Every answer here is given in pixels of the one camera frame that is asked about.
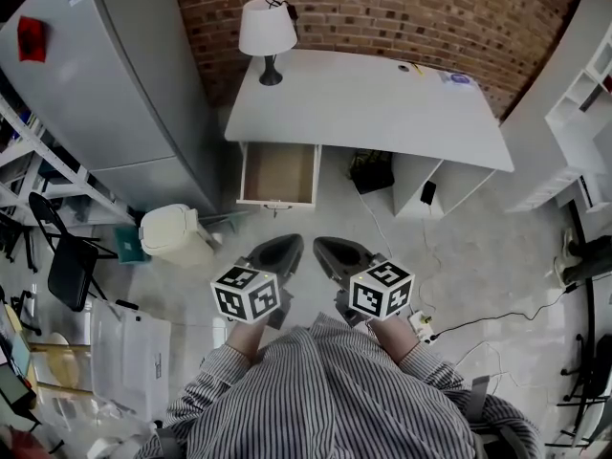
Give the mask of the white desk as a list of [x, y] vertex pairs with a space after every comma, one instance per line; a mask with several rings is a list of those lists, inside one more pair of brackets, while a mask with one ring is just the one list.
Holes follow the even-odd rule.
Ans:
[[[514, 171], [479, 86], [447, 87], [439, 70], [418, 65], [420, 76], [411, 63], [371, 55], [291, 50], [276, 66], [282, 82], [265, 86], [251, 61], [226, 139], [391, 152], [398, 218], [441, 219], [495, 172]], [[431, 207], [420, 201], [426, 181], [437, 185]]]

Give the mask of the person's left forearm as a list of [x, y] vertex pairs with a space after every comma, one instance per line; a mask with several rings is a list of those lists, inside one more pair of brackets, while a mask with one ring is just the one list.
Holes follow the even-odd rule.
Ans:
[[237, 322], [229, 333], [226, 345], [253, 363], [266, 326], [267, 321], [264, 319], [255, 323]]

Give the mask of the wooden drawer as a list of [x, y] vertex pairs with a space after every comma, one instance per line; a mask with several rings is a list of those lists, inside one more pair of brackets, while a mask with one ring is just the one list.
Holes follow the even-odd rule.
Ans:
[[239, 205], [280, 211], [313, 210], [317, 203], [319, 144], [242, 142]]

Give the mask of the clear plastic storage box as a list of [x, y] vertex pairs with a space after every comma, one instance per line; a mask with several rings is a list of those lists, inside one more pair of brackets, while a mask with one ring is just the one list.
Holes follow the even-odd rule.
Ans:
[[143, 422], [164, 417], [171, 323], [96, 299], [90, 320], [94, 395]]

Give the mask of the red paper sheet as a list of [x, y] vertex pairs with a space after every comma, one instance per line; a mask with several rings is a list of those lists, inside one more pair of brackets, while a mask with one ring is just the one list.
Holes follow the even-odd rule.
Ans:
[[17, 39], [20, 61], [45, 62], [46, 27], [44, 22], [21, 16], [17, 25]]

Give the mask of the white power strip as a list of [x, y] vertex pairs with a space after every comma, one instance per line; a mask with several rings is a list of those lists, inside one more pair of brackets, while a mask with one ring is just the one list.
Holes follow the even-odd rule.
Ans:
[[436, 334], [431, 327], [431, 321], [432, 317], [426, 315], [421, 310], [414, 312], [408, 317], [408, 322], [416, 337], [420, 342], [427, 345], [432, 344], [437, 339]]

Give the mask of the black wheeled chair base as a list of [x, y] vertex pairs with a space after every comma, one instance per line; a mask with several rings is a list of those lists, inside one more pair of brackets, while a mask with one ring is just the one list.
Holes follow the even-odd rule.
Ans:
[[587, 360], [586, 342], [581, 334], [576, 335], [579, 344], [580, 366], [560, 371], [561, 377], [577, 376], [571, 391], [564, 395], [557, 407], [577, 407], [574, 430], [561, 432], [571, 442], [562, 448], [587, 448], [594, 435], [608, 401], [612, 398], [612, 335], [602, 336], [595, 346], [594, 354]]

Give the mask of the white shade table lamp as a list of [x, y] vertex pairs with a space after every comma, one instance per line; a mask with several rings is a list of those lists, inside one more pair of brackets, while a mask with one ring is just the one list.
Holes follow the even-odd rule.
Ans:
[[259, 82], [279, 84], [283, 76], [275, 69], [278, 55], [290, 51], [298, 41], [297, 21], [288, 14], [287, 0], [251, 0], [242, 10], [238, 48], [241, 53], [263, 57], [265, 69]]

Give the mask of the small screen device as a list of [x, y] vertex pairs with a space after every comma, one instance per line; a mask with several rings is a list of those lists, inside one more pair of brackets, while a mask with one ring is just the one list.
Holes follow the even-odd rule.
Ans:
[[0, 365], [0, 395], [15, 409], [27, 409], [35, 399], [35, 393], [7, 363]]

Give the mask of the wooden stool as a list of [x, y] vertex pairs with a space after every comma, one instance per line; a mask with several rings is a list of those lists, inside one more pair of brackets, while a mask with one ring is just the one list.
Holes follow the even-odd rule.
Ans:
[[77, 356], [91, 355], [91, 346], [88, 344], [69, 343], [61, 334], [52, 333], [51, 342], [29, 342], [32, 354], [44, 354], [47, 367], [54, 376], [56, 383], [36, 380], [37, 389], [45, 389], [57, 393], [76, 396], [94, 395], [92, 390], [79, 388], [80, 370]]

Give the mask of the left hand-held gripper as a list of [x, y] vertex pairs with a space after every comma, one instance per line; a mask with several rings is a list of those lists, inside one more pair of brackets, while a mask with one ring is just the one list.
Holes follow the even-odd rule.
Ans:
[[291, 309], [286, 285], [295, 274], [304, 250], [298, 233], [275, 237], [256, 246], [221, 271], [210, 283], [218, 311], [244, 323], [265, 320], [279, 330]]

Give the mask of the person's right forearm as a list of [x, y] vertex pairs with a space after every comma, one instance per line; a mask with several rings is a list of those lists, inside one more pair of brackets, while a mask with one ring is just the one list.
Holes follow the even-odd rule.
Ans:
[[396, 363], [401, 362], [420, 342], [410, 324], [397, 315], [385, 320], [372, 319], [369, 327], [382, 349]]

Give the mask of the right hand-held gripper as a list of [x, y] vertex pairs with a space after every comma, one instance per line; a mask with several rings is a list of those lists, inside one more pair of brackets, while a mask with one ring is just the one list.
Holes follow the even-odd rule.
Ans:
[[316, 238], [313, 251], [325, 274], [339, 286], [336, 309], [349, 326], [384, 321], [409, 305], [415, 274], [400, 262], [331, 236]]

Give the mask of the white shelving rack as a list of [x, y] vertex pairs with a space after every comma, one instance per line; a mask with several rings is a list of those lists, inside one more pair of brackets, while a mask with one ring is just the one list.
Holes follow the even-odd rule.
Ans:
[[24, 225], [36, 224], [29, 206], [29, 196], [34, 191], [50, 200], [78, 196], [89, 198], [92, 205], [83, 222], [85, 226], [135, 223], [128, 205], [114, 194], [105, 192], [103, 186], [95, 186], [94, 176], [87, 168], [82, 164], [77, 168], [70, 167], [52, 150], [48, 143], [53, 136], [36, 115], [22, 120], [17, 110], [0, 94], [0, 118], [18, 135], [0, 152], [0, 168], [14, 161], [28, 161], [25, 173], [17, 176], [17, 186], [0, 180], [0, 208], [12, 208], [11, 218]]

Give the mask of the white bookcase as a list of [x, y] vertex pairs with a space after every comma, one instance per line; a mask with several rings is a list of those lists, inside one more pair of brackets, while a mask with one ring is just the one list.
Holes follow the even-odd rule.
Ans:
[[610, 202], [612, 182], [612, 0], [579, 0], [529, 90], [503, 121], [514, 172], [498, 174], [507, 212], [538, 208], [568, 186], [588, 210]]

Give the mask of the black folding chair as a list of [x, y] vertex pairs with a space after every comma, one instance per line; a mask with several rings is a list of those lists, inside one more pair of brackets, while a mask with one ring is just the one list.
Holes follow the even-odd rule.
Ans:
[[99, 238], [68, 232], [52, 202], [42, 195], [31, 192], [29, 207], [54, 254], [48, 276], [51, 294], [73, 312], [84, 309], [88, 295], [106, 300], [94, 277], [95, 266], [99, 260], [118, 260], [118, 255], [100, 245]]

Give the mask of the cream lidded trash bin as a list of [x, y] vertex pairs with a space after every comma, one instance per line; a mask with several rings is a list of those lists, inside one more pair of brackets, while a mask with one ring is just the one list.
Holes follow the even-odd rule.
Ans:
[[146, 254], [180, 267], [206, 265], [214, 258], [212, 237], [200, 224], [198, 211], [184, 204], [147, 212], [139, 237]]

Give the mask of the person's striped shirt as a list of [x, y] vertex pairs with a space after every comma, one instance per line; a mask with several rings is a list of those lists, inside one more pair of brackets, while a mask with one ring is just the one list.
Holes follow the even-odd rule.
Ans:
[[399, 363], [324, 314], [202, 361], [135, 459], [544, 459], [536, 426], [423, 343]]

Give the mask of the white and blue packet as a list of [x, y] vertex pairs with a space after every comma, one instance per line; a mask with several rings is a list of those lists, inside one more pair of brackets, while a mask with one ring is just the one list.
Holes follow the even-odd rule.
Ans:
[[478, 85], [469, 76], [460, 73], [438, 71], [438, 76], [441, 79], [442, 83], [447, 87], [455, 87], [462, 89], [472, 89], [478, 87]]

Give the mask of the grey refrigerator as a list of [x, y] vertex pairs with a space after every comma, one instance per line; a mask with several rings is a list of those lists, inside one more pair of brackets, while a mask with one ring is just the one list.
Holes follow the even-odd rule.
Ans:
[[[46, 27], [20, 61], [21, 16]], [[0, 69], [54, 138], [138, 211], [220, 208], [220, 135], [177, 0], [25, 0], [0, 29]]]

